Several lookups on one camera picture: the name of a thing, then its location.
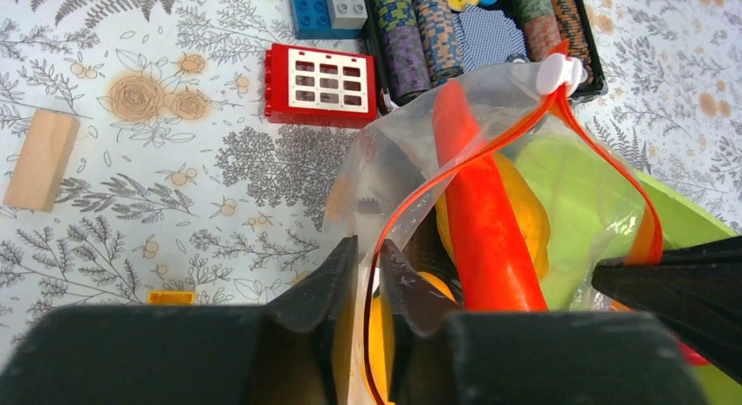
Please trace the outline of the orange toy mandarin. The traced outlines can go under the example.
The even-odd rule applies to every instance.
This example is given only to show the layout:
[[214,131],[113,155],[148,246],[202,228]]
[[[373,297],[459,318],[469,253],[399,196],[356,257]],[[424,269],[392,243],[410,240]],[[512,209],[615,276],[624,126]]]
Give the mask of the orange toy mandarin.
[[374,384],[383,404],[394,404],[389,400],[389,371],[388,365],[392,362],[394,351],[393,339],[388,320],[383,316],[386,311],[380,289],[374,292],[368,323],[368,354],[369,365]]

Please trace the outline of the grey toy fish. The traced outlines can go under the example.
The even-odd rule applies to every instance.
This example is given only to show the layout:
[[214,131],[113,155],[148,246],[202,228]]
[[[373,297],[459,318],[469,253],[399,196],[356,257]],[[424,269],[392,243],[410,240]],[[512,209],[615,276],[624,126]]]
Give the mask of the grey toy fish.
[[363,172],[353,213],[360,256],[375,246],[389,215],[424,182],[423,166],[415,153],[390,145]]

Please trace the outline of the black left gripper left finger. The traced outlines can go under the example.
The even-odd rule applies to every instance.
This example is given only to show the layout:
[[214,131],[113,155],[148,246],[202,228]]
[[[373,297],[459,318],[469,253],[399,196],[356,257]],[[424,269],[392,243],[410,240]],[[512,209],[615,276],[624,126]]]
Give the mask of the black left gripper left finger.
[[343,404],[358,241],[264,305],[48,314],[1,373],[4,404]]

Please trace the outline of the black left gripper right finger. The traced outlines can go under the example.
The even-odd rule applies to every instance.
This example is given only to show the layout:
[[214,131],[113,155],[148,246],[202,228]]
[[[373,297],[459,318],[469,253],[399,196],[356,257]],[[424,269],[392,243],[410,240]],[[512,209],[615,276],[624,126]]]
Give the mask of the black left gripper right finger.
[[646,312],[472,312],[379,254],[398,404],[703,404],[677,341]]

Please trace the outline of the orange toy carrot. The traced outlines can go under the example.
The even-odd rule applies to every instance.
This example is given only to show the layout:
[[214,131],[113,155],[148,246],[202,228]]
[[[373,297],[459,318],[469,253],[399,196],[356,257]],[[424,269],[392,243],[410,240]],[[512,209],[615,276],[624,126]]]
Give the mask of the orange toy carrot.
[[473,311],[546,311],[493,154],[463,168],[436,204],[437,229]]

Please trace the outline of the clear zip top bag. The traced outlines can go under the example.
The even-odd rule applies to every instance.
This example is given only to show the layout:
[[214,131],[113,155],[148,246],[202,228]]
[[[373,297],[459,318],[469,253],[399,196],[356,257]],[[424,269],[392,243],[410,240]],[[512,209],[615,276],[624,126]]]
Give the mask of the clear zip top bag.
[[385,403],[389,391],[370,339],[380,245],[408,244],[427,214],[437,215],[434,228],[457,270],[465,307],[547,310],[541,282],[555,268],[549,244],[557,217],[504,154],[543,118],[554,116],[590,147],[621,190],[645,195],[631,169],[574,116],[569,99],[584,69],[569,50],[564,40],[541,61],[448,80],[355,138],[326,201],[323,229],[360,236],[357,361],[372,403]]

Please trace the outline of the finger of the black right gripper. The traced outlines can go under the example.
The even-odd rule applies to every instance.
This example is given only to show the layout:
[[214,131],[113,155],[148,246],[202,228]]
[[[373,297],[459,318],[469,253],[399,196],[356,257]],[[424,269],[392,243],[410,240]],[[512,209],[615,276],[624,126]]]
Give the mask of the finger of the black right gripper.
[[657,265],[606,259],[591,285],[655,315],[686,346],[741,382],[741,237],[665,251]]

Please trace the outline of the yellow toy bell pepper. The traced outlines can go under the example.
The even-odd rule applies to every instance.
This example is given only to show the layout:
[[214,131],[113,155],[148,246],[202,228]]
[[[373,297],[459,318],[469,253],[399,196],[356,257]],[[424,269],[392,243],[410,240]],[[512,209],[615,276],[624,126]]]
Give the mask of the yellow toy bell pepper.
[[499,152],[493,154],[493,159],[526,242],[536,276],[541,280],[550,267],[547,249],[550,223],[547,213],[514,163]]

